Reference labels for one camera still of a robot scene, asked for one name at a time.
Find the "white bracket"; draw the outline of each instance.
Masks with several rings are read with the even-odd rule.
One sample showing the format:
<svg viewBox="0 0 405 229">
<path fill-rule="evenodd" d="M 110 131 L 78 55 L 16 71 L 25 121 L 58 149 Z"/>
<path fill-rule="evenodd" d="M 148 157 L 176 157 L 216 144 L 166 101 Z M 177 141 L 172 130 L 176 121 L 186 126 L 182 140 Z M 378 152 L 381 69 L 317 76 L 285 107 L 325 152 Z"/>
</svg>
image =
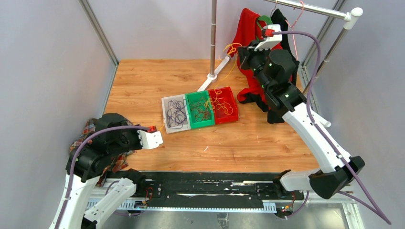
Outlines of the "white bracket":
<svg viewBox="0 0 405 229">
<path fill-rule="evenodd" d="M 97 221 L 100 229 L 114 211 L 137 190 L 137 185 L 128 178 L 121 178 L 118 184 L 96 205 L 85 212 L 84 217 L 90 222 Z"/>
<path fill-rule="evenodd" d="M 347 21 L 343 27 L 347 30 L 351 30 L 354 26 L 354 24 L 357 22 L 360 16 L 363 15 L 363 9 L 360 7 L 356 7 L 353 10 L 350 11 L 349 17 L 350 20 L 345 20 Z"/>
<path fill-rule="evenodd" d="M 160 131 L 149 133 L 143 130 L 138 130 L 138 134 L 142 149 L 154 149 L 163 143 L 162 133 Z"/>
<path fill-rule="evenodd" d="M 274 32 L 281 32 L 281 26 L 279 24 L 266 25 L 265 27 L 263 27 L 263 29 L 271 29 L 271 30 L 274 30 Z M 282 40 L 283 40 L 283 35 L 281 35 L 281 34 L 273 35 L 272 37 L 266 37 L 263 42 L 260 42 L 255 47 L 255 51 L 272 49 L 274 46 L 276 46 Z"/>
<path fill-rule="evenodd" d="M 214 74 L 215 75 L 210 75 L 208 73 L 207 75 L 207 80 L 201 85 L 201 87 L 197 90 L 198 92 L 204 91 L 207 89 L 207 87 L 212 83 L 215 82 L 218 79 L 218 74 L 222 71 L 222 69 L 225 67 L 225 65 L 231 60 L 230 56 L 226 56 L 224 60 L 216 67 Z"/>
</svg>

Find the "orange string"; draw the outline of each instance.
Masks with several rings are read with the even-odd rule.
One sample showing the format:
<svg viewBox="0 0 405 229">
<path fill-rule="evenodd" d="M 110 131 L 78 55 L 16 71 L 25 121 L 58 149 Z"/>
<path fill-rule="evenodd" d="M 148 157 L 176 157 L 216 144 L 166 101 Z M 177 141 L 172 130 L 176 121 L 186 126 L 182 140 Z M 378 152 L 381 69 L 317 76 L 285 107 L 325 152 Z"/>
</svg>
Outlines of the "orange string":
<svg viewBox="0 0 405 229">
<path fill-rule="evenodd" d="M 223 51 L 225 51 L 226 49 L 228 49 L 229 47 L 231 47 L 231 49 L 228 51 L 227 54 L 228 54 L 228 55 L 232 54 L 233 52 L 236 51 L 236 48 L 234 47 L 234 45 L 240 45 L 240 46 L 242 46 L 240 43 L 232 43 L 232 44 L 227 45 L 227 46 L 224 48 Z M 228 75 L 226 75 L 226 77 L 224 77 L 224 79 L 226 79 L 226 78 L 231 74 L 232 70 L 235 68 L 236 62 L 237 62 L 237 58 L 238 58 L 238 54 L 235 55 L 235 63 L 234 63 L 234 65 L 232 66 L 231 70 L 229 71 Z M 217 109 L 217 110 L 223 109 L 223 110 L 224 110 L 224 113 L 225 113 L 226 115 L 231 115 L 231 114 L 234 112 L 234 109 L 231 107 L 231 105 L 230 105 L 228 102 L 226 102 L 226 101 L 224 101 L 223 103 L 221 103 L 221 102 L 219 102 L 219 100 L 218 100 L 218 95 L 222 94 L 222 91 L 217 91 L 217 90 L 216 90 L 216 87 L 217 87 L 218 85 L 219 85 L 219 83 L 217 83 L 217 85 L 214 87 L 214 92 L 215 92 L 216 97 L 214 98 L 214 100 L 211 100 L 211 101 L 210 101 L 210 100 L 207 100 L 207 101 L 205 102 L 204 106 L 205 106 L 205 107 L 208 107 L 208 103 L 211 102 L 211 103 L 213 104 L 213 109 Z"/>
</svg>

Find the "red garment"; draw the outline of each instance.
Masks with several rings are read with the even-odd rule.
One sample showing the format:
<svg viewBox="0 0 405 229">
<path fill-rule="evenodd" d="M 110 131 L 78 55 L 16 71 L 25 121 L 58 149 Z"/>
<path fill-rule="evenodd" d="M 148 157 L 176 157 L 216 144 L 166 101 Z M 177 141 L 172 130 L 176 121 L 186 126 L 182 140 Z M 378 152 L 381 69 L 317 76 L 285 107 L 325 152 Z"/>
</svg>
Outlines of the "red garment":
<svg viewBox="0 0 405 229">
<path fill-rule="evenodd" d="M 241 17 L 238 24 L 238 29 L 236 31 L 236 35 L 234 41 L 232 43 L 240 43 L 242 46 L 247 46 L 250 44 L 251 41 L 256 40 L 256 36 L 262 38 L 262 31 L 260 30 L 259 26 L 256 24 L 257 18 L 260 17 L 257 13 L 252 12 L 248 8 L 244 8 L 241 13 Z M 266 25 L 264 21 L 259 21 L 260 25 L 263 27 Z M 280 43 L 274 46 L 273 49 L 282 49 Z M 236 53 L 230 53 L 230 56 L 233 57 Z M 236 60 L 239 70 L 243 75 L 247 78 L 247 84 L 249 88 L 243 89 L 241 92 L 238 93 L 237 99 L 239 102 L 243 102 L 246 100 L 246 94 L 258 94 L 262 98 L 262 101 L 266 103 L 266 98 L 263 93 L 263 89 L 260 86 L 259 82 L 253 79 L 253 71 L 252 70 L 244 70 L 240 68 L 240 61 L 239 58 Z"/>
</svg>

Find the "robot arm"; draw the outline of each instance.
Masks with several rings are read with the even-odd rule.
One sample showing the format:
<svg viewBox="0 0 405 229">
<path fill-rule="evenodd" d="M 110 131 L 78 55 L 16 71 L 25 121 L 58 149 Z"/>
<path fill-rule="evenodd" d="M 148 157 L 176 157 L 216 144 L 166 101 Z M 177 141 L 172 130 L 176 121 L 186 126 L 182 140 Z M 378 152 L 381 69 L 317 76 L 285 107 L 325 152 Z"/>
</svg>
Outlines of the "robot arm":
<svg viewBox="0 0 405 229">
<path fill-rule="evenodd" d="M 254 72 L 255 78 L 264 90 L 267 105 L 296 130 L 320 165 L 320 169 L 312 171 L 293 172 L 287 170 L 282 172 L 273 180 L 278 189 L 276 193 L 282 197 L 294 190 L 313 190 L 322 198 L 329 199 L 350 183 L 353 176 L 313 125 L 306 110 L 305 96 L 289 82 L 295 67 L 291 55 L 282 49 L 271 51 L 270 48 L 274 45 L 270 45 L 270 48 L 266 49 L 257 48 L 259 45 L 266 47 L 263 42 L 273 42 L 272 39 L 265 37 L 264 41 L 252 41 L 248 46 L 238 47 L 241 68 L 251 69 Z M 330 126 L 330 123 L 315 112 L 312 113 L 315 121 L 322 124 L 319 125 L 322 130 L 336 147 L 339 147 L 325 129 L 325 126 Z M 343 149 L 340 152 L 358 174 L 364 167 L 364 161 L 361 157 L 351 157 Z"/>
<path fill-rule="evenodd" d="M 126 119 L 119 114 L 105 114 L 98 119 L 95 132 L 109 127 L 128 125 Z M 115 188 L 110 191 L 97 205 L 85 212 L 89 197 L 99 181 L 105 167 L 111 159 L 138 149 L 153 149 L 163 143 L 161 133 L 156 130 L 137 130 L 126 128 L 109 131 L 94 137 L 80 152 L 75 160 L 74 172 L 69 174 L 75 151 L 71 152 L 66 165 L 66 184 L 55 218 L 50 229 L 100 229 L 108 217 L 128 197 L 145 185 L 145 176 L 130 169 Z M 73 176 L 71 192 L 65 203 L 70 176 Z"/>
</svg>

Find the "white wall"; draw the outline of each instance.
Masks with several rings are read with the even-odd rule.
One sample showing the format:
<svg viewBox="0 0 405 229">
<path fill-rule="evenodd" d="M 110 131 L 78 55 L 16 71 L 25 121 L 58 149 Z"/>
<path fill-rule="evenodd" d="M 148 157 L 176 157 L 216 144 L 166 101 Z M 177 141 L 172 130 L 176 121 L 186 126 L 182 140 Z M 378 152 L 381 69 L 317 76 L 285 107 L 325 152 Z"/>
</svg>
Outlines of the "white wall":
<svg viewBox="0 0 405 229">
<path fill-rule="evenodd" d="M 114 66 L 77 0 L 0 1 L 0 31 L 1 228 L 44 229 Z"/>
<path fill-rule="evenodd" d="M 361 207 L 367 229 L 404 228 L 404 53 L 405 2 L 352 0 L 364 15 L 347 34 L 315 84 L 321 113 L 332 121 L 330 132 L 365 167 L 360 178 L 393 222 L 389 227 Z M 335 23 L 323 45 L 325 54 L 341 30 Z M 358 185 L 355 195 L 366 200 Z"/>
<path fill-rule="evenodd" d="M 211 0 L 90 0 L 108 41 L 119 59 L 209 59 Z M 307 0 L 332 8 L 336 0 Z M 217 57 L 235 37 L 240 14 L 249 8 L 270 15 L 274 3 L 263 0 L 218 0 Z M 293 23 L 300 10 L 279 5 Z M 296 30 L 317 35 L 325 16 L 304 12 Z M 302 60 L 312 42 L 296 38 Z"/>
</svg>

